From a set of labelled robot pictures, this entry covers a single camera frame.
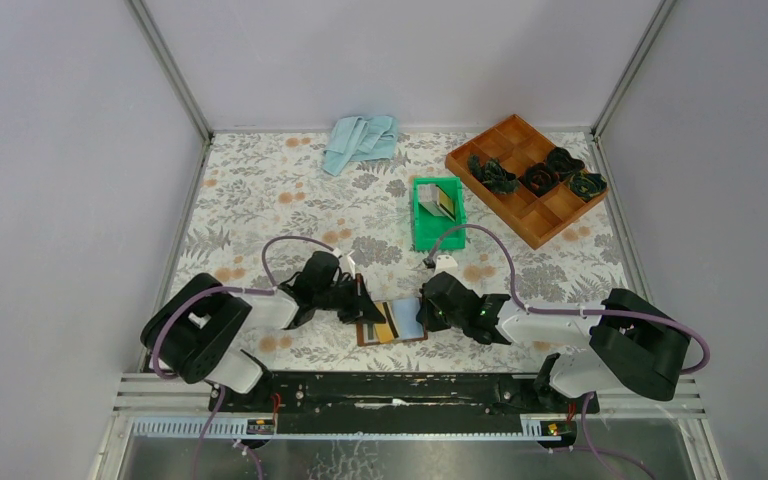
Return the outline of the brown leather card holder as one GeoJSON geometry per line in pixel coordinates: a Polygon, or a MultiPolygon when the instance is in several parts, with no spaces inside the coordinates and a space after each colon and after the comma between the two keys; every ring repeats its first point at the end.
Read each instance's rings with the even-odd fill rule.
{"type": "Polygon", "coordinates": [[[419,342],[428,339],[426,327],[417,320],[420,299],[404,298],[376,304],[383,315],[383,324],[358,324],[357,345],[368,347],[383,344],[419,342]]]}

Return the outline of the gold striped credit card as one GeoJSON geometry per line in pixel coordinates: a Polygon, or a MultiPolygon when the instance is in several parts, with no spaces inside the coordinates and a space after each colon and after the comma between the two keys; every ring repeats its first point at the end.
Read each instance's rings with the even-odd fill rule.
{"type": "Polygon", "coordinates": [[[375,304],[375,306],[378,312],[380,313],[381,318],[383,319],[383,322],[378,322],[378,323],[387,323],[390,327],[392,340],[388,343],[392,343],[398,338],[398,331],[395,326],[395,321],[393,319],[390,306],[387,302],[378,302],[375,304]]]}

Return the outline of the silver credit card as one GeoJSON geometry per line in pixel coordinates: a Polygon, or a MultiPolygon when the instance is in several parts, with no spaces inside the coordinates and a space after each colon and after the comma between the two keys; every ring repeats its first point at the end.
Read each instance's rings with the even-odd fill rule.
{"type": "Polygon", "coordinates": [[[420,184],[417,187],[418,203],[431,215],[456,220],[456,204],[437,184],[420,184]]]}

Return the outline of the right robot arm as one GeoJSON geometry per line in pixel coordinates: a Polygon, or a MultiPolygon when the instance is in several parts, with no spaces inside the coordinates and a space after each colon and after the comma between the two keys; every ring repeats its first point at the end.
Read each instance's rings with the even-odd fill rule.
{"type": "Polygon", "coordinates": [[[535,402],[549,412],[619,387],[672,400],[692,339],[688,328],[627,289],[612,289],[600,304],[519,305],[509,294],[479,295],[446,272],[421,287],[417,320],[428,331],[458,329],[482,345],[569,348],[544,362],[545,377],[533,386],[535,402]]]}

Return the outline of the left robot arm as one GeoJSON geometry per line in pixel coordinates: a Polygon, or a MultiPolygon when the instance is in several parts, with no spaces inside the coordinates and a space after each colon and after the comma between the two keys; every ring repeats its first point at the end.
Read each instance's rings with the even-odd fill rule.
{"type": "Polygon", "coordinates": [[[383,324],[363,276],[344,270],[345,257],[316,251],[301,271],[268,290],[233,287],[214,276],[193,277],[144,326],[141,344],[161,378],[187,384],[210,382],[231,390],[248,411],[269,401],[266,368],[234,348],[245,329],[291,330],[318,311],[332,311],[345,324],[383,324]]]}

